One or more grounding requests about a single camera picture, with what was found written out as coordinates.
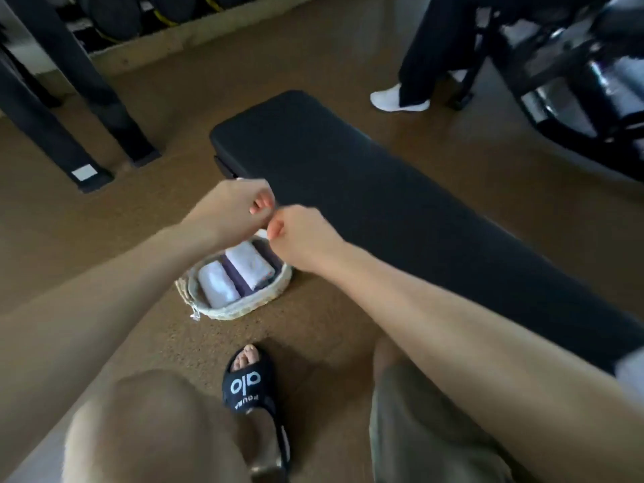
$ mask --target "bare knee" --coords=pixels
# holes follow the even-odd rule
[[[176,373],[141,373],[74,415],[63,481],[201,482],[210,471],[212,445],[201,393]]]
[[[389,366],[406,359],[407,355],[389,337],[382,336],[375,343],[374,349],[374,381],[377,382],[380,375]]]

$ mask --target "black padded bench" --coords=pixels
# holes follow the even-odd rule
[[[644,328],[391,156],[313,97],[289,91],[211,133],[228,177],[266,178],[347,241],[512,319],[606,372]]]

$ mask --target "left hand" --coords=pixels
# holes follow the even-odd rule
[[[274,208],[275,197],[265,179],[226,179],[206,194],[182,223],[212,230],[213,247],[226,249],[266,225]]]

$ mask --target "brown floor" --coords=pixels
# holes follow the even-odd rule
[[[426,113],[371,108],[369,92],[395,82],[426,2],[317,0],[116,78],[128,109],[164,151],[143,169],[129,169],[98,121],[70,98],[56,112],[64,125],[98,161],[120,169],[114,183],[89,196],[11,122],[0,121],[0,312],[179,220],[222,178],[209,130],[300,88],[601,296],[644,316],[644,187],[538,137],[490,68],[464,113],[443,105],[447,82]],[[359,308],[300,274],[282,298],[243,319],[195,323],[189,313],[175,291],[167,292],[107,377],[173,368],[217,393],[230,354],[270,338],[281,346],[275,351],[288,398],[293,479],[370,481],[369,356],[379,333]],[[42,473],[30,480],[57,479]]]

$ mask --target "shorts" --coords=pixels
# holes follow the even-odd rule
[[[376,382],[369,435],[375,483],[514,481],[494,439],[409,360]]]

